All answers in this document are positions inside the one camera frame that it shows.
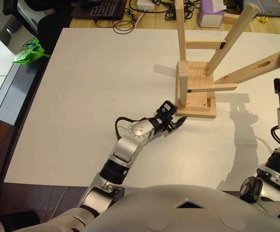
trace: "laptop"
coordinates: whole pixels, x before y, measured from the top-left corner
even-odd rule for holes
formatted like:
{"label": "laptop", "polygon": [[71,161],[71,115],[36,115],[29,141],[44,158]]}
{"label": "laptop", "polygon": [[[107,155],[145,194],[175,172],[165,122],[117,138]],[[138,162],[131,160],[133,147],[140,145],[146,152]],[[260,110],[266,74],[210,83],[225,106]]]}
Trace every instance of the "laptop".
{"label": "laptop", "polygon": [[121,20],[124,16],[127,0],[80,0],[77,2],[71,17],[92,19]]}
{"label": "laptop", "polygon": [[260,8],[257,16],[280,17],[280,3],[277,0],[236,0],[236,3],[241,12],[247,4],[253,3]]}

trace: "power adapter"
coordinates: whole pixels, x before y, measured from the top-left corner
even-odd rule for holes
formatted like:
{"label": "power adapter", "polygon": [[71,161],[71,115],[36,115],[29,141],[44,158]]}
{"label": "power adapter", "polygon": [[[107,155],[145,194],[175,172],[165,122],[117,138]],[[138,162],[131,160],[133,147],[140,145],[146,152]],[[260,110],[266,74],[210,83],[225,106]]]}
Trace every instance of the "power adapter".
{"label": "power adapter", "polygon": [[140,11],[153,11],[155,9],[155,4],[151,0],[138,0],[136,5]]}

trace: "white tabletop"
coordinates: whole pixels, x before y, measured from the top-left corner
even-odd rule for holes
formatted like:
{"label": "white tabletop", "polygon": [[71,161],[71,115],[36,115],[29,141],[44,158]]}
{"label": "white tabletop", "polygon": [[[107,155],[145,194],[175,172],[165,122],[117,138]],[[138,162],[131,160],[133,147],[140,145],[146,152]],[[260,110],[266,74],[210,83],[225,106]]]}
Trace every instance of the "white tabletop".
{"label": "white tabletop", "polygon": [[[187,39],[223,39],[225,31],[186,31]],[[280,51],[280,35],[243,33],[215,79]],[[188,50],[209,61],[213,50]],[[21,132],[6,182],[88,186],[116,143],[114,122],[152,116],[175,100],[176,30],[64,29]],[[216,94],[217,118],[188,118],[142,150],[124,185],[201,185],[238,190],[277,147],[280,70]],[[128,124],[121,124],[125,133]]]}

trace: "tissue box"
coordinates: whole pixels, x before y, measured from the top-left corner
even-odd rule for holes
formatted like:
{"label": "tissue box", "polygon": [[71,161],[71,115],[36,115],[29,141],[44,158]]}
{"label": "tissue box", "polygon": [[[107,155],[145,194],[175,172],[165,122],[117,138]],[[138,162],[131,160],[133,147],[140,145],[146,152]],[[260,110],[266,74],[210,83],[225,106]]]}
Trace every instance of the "tissue box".
{"label": "tissue box", "polygon": [[214,0],[201,0],[199,8],[199,26],[219,28],[224,15],[223,10],[214,12]]}

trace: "black chair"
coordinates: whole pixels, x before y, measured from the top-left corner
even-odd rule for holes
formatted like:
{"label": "black chair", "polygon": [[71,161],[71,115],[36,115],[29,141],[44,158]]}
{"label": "black chair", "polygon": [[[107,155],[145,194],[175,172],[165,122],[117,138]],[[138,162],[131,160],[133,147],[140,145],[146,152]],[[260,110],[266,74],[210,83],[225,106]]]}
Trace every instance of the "black chair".
{"label": "black chair", "polygon": [[13,15],[23,26],[36,38],[46,54],[52,54],[63,28],[69,27],[73,10],[72,2],[76,0],[24,0],[34,11],[45,11],[54,9],[55,12],[45,16],[38,23],[38,31],[26,21],[17,10],[18,0],[3,0],[3,13]]}

